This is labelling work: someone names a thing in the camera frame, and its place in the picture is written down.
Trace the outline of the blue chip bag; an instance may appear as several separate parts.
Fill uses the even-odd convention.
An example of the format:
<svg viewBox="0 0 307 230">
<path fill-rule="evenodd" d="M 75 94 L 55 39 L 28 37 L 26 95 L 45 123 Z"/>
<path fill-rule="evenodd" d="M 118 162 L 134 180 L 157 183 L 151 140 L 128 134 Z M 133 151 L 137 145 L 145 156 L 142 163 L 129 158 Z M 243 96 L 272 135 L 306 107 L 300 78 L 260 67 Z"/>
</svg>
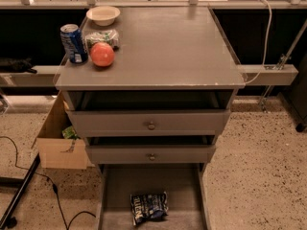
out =
<svg viewBox="0 0 307 230">
<path fill-rule="evenodd" d="M 166 192 L 160 194 L 131 195 L 130 206 L 134 226 L 147 220 L 160 220 L 168 213 L 168 195 Z"/>
</svg>

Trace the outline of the grey middle drawer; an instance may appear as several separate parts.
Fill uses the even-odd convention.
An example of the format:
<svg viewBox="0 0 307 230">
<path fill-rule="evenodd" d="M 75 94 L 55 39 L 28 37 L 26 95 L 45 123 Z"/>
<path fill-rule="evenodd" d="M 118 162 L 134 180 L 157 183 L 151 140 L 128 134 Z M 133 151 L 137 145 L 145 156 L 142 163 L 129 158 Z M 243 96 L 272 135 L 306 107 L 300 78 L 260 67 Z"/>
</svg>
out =
<svg viewBox="0 0 307 230">
<path fill-rule="evenodd" d="M 94 164 L 203 163 L 215 152 L 199 135 L 99 137 L 85 149 Z"/>
</svg>

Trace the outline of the red apple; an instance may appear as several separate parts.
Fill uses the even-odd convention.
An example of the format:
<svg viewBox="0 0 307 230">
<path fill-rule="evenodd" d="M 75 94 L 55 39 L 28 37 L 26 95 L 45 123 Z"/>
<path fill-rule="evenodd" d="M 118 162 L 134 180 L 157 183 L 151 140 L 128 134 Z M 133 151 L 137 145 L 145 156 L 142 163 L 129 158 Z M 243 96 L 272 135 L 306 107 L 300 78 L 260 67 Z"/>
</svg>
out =
<svg viewBox="0 0 307 230">
<path fill-rule="evenodd" d="M 115 58 L 112 47 L 104 42 L 95 43 L 90 50 L 90 56 L 93 63 L 100 67 L 111 65 Z"/>
</svg>

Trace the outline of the green packet in box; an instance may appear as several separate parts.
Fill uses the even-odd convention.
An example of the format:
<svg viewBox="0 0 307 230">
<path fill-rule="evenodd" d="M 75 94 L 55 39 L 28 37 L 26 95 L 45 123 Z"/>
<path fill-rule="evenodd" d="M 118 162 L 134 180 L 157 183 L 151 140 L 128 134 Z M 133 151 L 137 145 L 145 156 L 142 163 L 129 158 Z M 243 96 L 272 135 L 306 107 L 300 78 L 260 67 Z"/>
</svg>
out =
<svg viewBox="0 0 307 230">
<path fill-rule="evenodd" d="M 72 126 L 67 127 L 62 131 L 62 136 L 64 139 L 78 139 L 79 136 Z"/>
</svg>

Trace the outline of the grey drawer cabinet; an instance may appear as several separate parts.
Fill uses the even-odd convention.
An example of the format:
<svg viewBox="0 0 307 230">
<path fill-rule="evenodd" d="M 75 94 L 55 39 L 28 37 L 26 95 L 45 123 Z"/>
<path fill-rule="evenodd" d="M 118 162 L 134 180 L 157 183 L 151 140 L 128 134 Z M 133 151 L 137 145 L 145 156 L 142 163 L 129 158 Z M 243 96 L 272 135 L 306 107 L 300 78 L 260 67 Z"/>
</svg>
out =
<svg viewBox="0 0 307 230">
<path fill-rule="evenodd" d="M 243 77 L 206 7 L 123 8 L 113 25 L 120 34 L 114 62 L 66 63 L 57 89 L 65 91 L 227 90 Z"/>
</svg>

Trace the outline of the black metal floor bar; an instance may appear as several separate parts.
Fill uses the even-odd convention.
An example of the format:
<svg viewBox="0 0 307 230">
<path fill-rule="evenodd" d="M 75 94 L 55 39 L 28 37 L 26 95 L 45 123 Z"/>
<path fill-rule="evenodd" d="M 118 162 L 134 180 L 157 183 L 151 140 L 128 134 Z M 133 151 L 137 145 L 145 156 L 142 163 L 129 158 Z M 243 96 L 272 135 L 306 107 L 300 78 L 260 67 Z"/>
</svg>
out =
<svg viewBox="0 0 307 230">
<path fill-rule="evenodd" d="M 5 213 L 0 219 L 0 230 L 5 230 L 9 226 L 14 227 L 17 224 L 17 220 L 12 215 L 16 209 L 20 199 L 25 193 L 32 177 L 35 174 L 35 171 L 40 163 L 39 155 L 37 155 L 27 173 L 23 178 L 10 178 L 10 177 L 0 177 L 0 187 L 1 188 L 13 188 L 15 193 L 12 197 L 12 200 L 7 207 Z"/>
</svg>

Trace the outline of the black object on rail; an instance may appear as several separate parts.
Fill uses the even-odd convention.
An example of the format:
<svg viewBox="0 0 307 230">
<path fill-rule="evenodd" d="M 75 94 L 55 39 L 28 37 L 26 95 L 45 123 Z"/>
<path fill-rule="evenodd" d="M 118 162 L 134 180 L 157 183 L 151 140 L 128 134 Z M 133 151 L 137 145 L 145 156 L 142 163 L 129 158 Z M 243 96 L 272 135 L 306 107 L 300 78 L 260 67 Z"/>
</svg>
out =
<svg viewBox="0 0 307 230">
<path fill-rule="evenodd" d="M 37 70 L 34 69 L 29 58 L 18 59 L 10 57 L 0 58 L 0 72 L 1 73 L 33 73 L 36 74 Z"/>
</svg>

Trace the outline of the grey top drawer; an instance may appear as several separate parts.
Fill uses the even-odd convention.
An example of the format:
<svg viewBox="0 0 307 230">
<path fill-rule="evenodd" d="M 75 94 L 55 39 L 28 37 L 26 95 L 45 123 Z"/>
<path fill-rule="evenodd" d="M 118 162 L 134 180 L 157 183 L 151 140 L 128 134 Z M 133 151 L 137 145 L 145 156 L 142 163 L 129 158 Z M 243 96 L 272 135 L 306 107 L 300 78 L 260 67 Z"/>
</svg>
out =
<svg viewBox="0 0 307 230">
<path fill-rule="evenodd" d="M 227 90 L 65 91 L 63 97 L 82 138 L 218 135 L 233 99 Z"/>
</svg>

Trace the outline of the blue soda can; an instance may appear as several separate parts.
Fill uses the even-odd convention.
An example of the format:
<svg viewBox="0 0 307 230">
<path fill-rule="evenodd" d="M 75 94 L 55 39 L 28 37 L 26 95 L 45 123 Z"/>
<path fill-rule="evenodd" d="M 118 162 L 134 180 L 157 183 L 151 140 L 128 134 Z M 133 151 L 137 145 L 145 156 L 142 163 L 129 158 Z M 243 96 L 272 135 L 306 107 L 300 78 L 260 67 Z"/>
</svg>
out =
<svg viewBox="0 0 307 230">
<path fill-rule="evenodd" d="M 60 38 L 66 55 L 72 63 L 79 64 L 88 60 L 88 54 L 83 42 L 83 34 L 76 24 L 66 24 L 60 27 Z"/>
</svg>

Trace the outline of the grey drawer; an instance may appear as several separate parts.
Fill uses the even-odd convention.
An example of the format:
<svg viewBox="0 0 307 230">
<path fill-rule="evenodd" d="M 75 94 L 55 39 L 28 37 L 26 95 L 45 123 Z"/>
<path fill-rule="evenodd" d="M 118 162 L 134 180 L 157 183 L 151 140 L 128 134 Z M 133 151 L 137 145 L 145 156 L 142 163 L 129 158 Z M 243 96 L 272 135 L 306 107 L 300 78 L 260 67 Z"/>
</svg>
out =
<svg viewBox="0 0 307 230">
<path fill-rule="evenodd" d="M 99 137 L 85 149 L 94 164 L 203 163 L 215 152 L 199 135 Z"/>
<path fill-rule="evenodd" d="M 82 138 L 218 135 L 233 99 L 227 90 L 65 91 L 63 97 Z"/>
<path fill-rule="evenodd" d="M 197 164 L 105 165 L 95 230 L 211 230 Z M 133 224 L 132 195 L 167 195 L 167 216 Z"/>
</svg>

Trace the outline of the grey bottom drawer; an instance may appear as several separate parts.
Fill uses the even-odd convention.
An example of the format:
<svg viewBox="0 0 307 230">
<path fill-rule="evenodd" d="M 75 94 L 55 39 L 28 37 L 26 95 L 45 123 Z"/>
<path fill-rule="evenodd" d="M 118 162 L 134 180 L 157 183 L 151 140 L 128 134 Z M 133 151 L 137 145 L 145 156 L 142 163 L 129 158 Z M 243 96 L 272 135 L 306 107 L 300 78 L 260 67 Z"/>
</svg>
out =
<svg viewBox="0 0 307 230">
<path fill-rule="evenodd" d="M 197 164 L 105 165 L 95 230 L 211 230 Z M 167 216 L 133 224 L 132 195 L 167 195 Z"/>
</svg>

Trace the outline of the cardboard box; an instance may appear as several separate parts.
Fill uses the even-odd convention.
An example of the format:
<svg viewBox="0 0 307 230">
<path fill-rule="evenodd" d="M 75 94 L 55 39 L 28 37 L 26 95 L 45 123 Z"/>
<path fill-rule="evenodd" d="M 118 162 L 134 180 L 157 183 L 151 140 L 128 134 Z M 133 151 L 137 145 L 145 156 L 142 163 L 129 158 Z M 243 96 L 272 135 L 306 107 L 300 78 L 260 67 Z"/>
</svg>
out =
<svg viewBox="0 0 307 230">
<path fill-rule="evenodd" d="M 36 137 L 41 167 L 44 169 L 85 170 L 88 157 L 82 139 L 65 138 L 62 132 L 71 126 L 65 101 L 58 94 Z"/>
</svg>

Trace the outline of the white bowl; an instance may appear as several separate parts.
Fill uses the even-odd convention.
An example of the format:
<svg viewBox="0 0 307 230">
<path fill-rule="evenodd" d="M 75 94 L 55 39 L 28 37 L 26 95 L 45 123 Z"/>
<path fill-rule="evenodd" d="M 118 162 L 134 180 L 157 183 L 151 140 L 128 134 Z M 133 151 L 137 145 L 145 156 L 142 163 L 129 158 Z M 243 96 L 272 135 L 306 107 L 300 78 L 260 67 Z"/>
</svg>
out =
<svg viewBox="0 0 307 230">
<path fill-rule="evenodd" d="M 86 17 L 98 26 L 109 26 L 120 15 L 120 10 L 111 6 L 99 6 L 87 11 Z"/>
</svg>

